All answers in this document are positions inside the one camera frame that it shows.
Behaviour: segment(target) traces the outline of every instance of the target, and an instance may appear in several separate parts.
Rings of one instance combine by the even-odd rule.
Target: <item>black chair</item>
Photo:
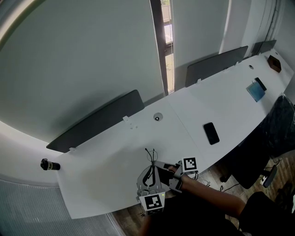
[[[232,174],[248,189],[260,175],[264,175],[263,186],[267,188],[277,172],[276,165],[270,171],[265,170],[269,159],[294,149],[295,109],[291,101],[282,95],[260,125],[224,157],[229,174],[220,180],[226,182]]]

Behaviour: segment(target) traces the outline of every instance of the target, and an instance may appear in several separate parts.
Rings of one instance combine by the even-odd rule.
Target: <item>black cylindrical object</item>
[[[40,166],[43,170],[56,170],[58,171],[60,169],[60,164],[48,161],[47,159],[42,159]]]

